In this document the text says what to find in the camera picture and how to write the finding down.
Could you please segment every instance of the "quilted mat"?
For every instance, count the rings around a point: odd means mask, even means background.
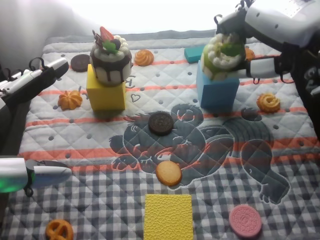
[[[290,75],[285,81],[292,84],[241,79],[233,111],[211,114],[198,102],[197,64],[184,57],[184,48],[210,39],[199,36],[128,36],[132,55],[148,49],[154,63],[133,66],[123,112],[94,114],[87,73],[72,69],[32,100],[20,155],[66,163],[72,177],[36,189],[31,198],[24,191],[11,193],[2,240],[44,240],[52,219],[69,221],[77,240],[141,240],[146,194],[190,194],[195,240],[238,239],[229,212],[239,204],[259,212],[259,239],[320,239],[320,143]],[[89,54],[92,44],[93,38],[55,38],[42,57],[70,63]],[[247,45],[258,56],[279,54],[255,39]],[[81,107],[58,107],[65,90],[81,92]],[[263,93],[281,100],[279,112],[259,111],[256,101]],[[148,118],[156,111],[174,119],[167,136],[149,131]],[[166,160],[182,169],[177,186],[164,186],[155,175]]]

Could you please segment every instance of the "strawberry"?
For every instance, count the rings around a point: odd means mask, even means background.
[[[114,39],[114,36],[103,26],[100,27],[100,35],[102,38],[102,41],[105,42],[106,40],[112,40]]]

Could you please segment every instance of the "round golden cookie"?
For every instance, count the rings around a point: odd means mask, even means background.
[[[66,109],[74,110],[82,104],[82,97],[79,91],[65,91],[59,96],[58,105],[64,111]]]
[[[140,50],[135,53],[134,62],[139,66],[148,66],[154,62],[154,55],[149,50]]]
[[[163,161],[155,169],[155,175],[159,181],[167,186],[180,183],[182,172],[180,167],[173,161]]]
[[[272,93],[263,93],[259,96],[256,104],[262,112],[272,114],[280,109],[280,99]]]
[[[73,240],[74,230],[66,220],[54,219],[46,226],[45,235],[49,240]]]
[[[246,47],[245,48],[245,59],[250,62],[254,58],[255,58],[254,51],[252,51],[250,48]]]

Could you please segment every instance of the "yellow textured square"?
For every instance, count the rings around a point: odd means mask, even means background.
[[[91,64],[88,65],[86,91],[93,111],[126,108],[126,83],[117,86],[103,85],[97,80]]]
[[[191,195],[147,194],[144,240],[193,240]]]

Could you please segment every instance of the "blue block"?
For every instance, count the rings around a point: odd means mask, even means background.
[[[224,81],[210,80],[202,72],[201,63],[198,62],[196,89],[201,108],[216,114],[232,112],[239,83],[238,78],[227,78]]]
[[[193,64],[201,59],[205,46],[187,47],[184,49],[184,56],[188,63]]]

